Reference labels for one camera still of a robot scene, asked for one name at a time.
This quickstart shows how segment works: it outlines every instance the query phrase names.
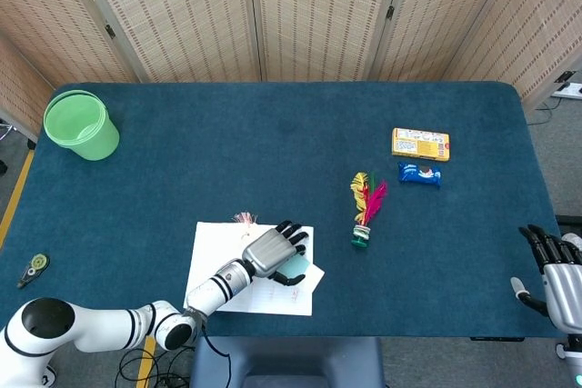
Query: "table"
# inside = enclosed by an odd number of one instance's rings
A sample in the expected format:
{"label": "table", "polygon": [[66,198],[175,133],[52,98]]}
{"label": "table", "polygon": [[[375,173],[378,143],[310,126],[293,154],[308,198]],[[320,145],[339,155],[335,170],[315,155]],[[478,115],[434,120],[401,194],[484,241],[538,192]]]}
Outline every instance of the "table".
{"label": "table", "polygon": [[[515,90],[500,83],[73,84],[121,133],[87,162],[41,135],[0,253],[0,321],[49,295],[94,308],[181,307],[196,222],[241,211],[315,227],[313,316],[217,313],[212,335],[558,336],[527,242],[557,232]],[[394,127],[446,132],[440,189],[397,181]],[[389,183],[367,249],[350,243],[358,171]],[[33,254],[52,263],[23,290]]]}

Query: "robotic hand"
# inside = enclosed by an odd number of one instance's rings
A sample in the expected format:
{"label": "robotic hand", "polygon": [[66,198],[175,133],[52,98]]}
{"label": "robotic hand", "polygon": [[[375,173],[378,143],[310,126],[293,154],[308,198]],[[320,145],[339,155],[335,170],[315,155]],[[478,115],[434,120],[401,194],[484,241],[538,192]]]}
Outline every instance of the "robotic hand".
{"label": "robotic hand", "polygon": [[554,235],[547,235],[538,226],[520,227],[529,242],[542,275],[546,301],[532,297],[516,277],[511,285],[516,298],[526,306],[549,317],[553,325],[567,334],[567,344],[556,348],[566,359],[570,374],[582,386],[582,252]]}
{"label": "robotic hand", "polygon": [[166,350],[183,345],[207,318],[251,284],[253,276],[295,285],[300,274],[287,278],[277,271],[306,247],[301,224],[285,221],[252,242],[242,254],[190,292],[180,313],[165,301],[138,309],[91,310],[53,298],[23,305],[0,331],[0,388],[42,388],[43,376],[56,349],[73,342],[82,352],[131,349],[148,335]]}

